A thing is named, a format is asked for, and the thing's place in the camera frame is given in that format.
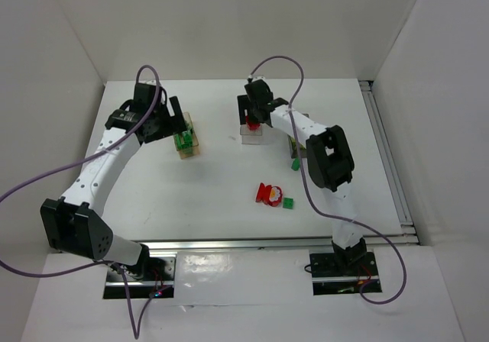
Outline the red rectangular lego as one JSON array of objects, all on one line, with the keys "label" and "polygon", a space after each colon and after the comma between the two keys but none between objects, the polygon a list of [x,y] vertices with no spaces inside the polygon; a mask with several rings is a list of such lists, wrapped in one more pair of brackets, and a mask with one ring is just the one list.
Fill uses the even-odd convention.
[{"label": "red rectangular lego", "polygon": [[256,131],[261,127],[261,124],[259,122],[257,122],[256,120],[254,120],[253,118],[251,118],[250,116],[247,116],[245,118],[245,124],[246,124],[248,130],[250,130],[250,131]]}]

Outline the red flower lego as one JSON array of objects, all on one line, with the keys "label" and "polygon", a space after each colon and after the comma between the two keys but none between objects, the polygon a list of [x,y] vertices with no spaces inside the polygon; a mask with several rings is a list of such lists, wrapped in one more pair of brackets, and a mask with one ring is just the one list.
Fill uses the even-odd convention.
[{"label": "red flower lego", "polygon": [[264,203],[271,207],[277,207],[283,200],[283,190],[279,186],[265,185],[261,183],[258,187],[255,201]]}]

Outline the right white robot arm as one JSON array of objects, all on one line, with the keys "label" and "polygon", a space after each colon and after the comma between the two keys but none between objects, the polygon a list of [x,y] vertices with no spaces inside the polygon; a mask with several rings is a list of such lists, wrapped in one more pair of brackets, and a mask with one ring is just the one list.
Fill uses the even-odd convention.
[{"label": "right white robot arm", "polygon": [[366,253],[366,243],[354,204],[349,198],[355,163],[345,132],[338,125],[327,127],[289,107],[283,98],[274,98],[268,84],[259,78],[248,78],[245,94],[238,96],[242,124],[266,124],[291,136],[306,149],[309,179],[327,203],[332,224],[332,248],[337,264],[345,269],[357,263]]}]

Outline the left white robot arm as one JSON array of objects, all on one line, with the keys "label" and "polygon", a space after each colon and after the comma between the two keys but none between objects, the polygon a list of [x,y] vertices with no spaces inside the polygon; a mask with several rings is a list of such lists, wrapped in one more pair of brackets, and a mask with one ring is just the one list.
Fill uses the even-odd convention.
[{"label": "left white robot arm", "polygon": [[102,215],[118,177],[143,144],[186,130],[176,96],[155,85],[138,82],[134,95],[113,111],[105,123],[96,159],[87,163],[75,182],[57,199],[40,208],[51,248],[93,261],[111,261],[142,279],[164,266],[148,246],[115,235]]}]

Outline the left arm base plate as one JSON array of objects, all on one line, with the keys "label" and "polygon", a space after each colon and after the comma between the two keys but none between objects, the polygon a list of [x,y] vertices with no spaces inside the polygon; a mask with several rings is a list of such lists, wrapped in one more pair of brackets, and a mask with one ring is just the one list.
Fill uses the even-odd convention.
[{"label": "left arm base plate", "polygon": [[[160,259],[160,265],[150,268],[144,276],[134,276],[126,268],[122,268],[125,271],[131,298],[147,299],[150,295],[156,299],[174,297],[176,254],[161,253],[152,257]],[[123,276],[114,266],[111,266],[106,274],[102,298],[105,300],[126,298]]]}]

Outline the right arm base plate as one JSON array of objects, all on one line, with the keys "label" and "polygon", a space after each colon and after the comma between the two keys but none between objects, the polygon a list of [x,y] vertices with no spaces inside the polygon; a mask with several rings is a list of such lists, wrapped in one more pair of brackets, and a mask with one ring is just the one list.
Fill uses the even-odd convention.
[{"label": "right arm base plate", "polygon": [[315,296],[358,294],[362,286],[364,293],[382,291],[373,252],[367,252],[359,262],[348,269],[342,269],[337,264],[334,253],[311,253],[304,270],[312,277]]}]

